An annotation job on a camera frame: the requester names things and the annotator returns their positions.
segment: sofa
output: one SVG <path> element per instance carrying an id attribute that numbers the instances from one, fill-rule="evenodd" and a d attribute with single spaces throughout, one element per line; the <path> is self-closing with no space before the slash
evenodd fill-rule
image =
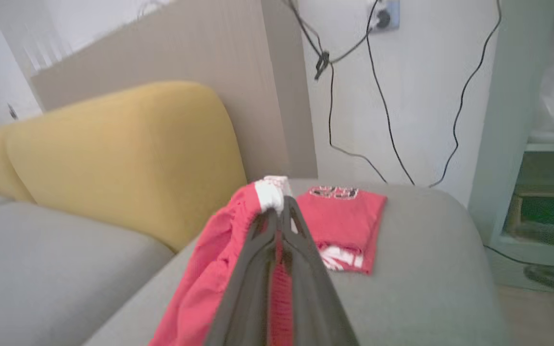
<path id="1" fill-rule="evenodd" d="M 0 129 L 0 345 L 139 346 L 207 218 L 246 183 L 224 106 L 160 83 Z M 479 234 L 413 186 L 386 195 L 371 276 L 330 277 L 363 346 L 510 344 Z"/>
<path id="2" fill-rule="evenodd" d="M 78 346 L 246 183 L 209 88 L 157 83 L 0 128 L 0 346 Z"/>

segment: floor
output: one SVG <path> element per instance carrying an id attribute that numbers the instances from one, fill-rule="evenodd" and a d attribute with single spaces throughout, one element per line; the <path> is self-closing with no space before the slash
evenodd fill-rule
<path id="1" fill-rule="evenodd" d="M 516 346 L 554 346 L 554 293 L 499 287 Z"/>

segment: power outlet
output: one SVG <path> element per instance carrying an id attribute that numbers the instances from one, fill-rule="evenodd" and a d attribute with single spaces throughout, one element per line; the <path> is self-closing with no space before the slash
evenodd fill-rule
<path id="1" fill-rule="evenodd" d="M 371 11 L 374 4 L 375 1 L 371 2 L 369 11 Z M 401 21 L 400 7 L 400 0 L 378 0 L 369 24 L 369 27 L 372 28 L 371 33 L 383 33 L 398 29 Z"/>

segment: folded red shirt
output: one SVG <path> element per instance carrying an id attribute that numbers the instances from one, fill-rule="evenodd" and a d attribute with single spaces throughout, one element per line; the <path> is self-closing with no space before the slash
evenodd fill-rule
<path id="1" fill-rule="evenodd" d="M 386 200 L 338 186 L 315 186 L 297 198 L 328 269 L 371 274 Z"/>

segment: gray upholstered ottoman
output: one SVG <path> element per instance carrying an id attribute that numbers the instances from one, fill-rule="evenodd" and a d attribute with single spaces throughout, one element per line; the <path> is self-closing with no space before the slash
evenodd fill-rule
<path id="1" fill-rule="evenodd" d="M 295 195 L 321 185 L 296 179 L 290 184 Z M 482 243 L 465 208 L 449 195 L 425 188 L 358 187 L 388 197 L 373 275 L 330 275 L 360 343 L 509 345 Z M 86 345 L 147 344 L 193 246 L 178 254 Z"/>

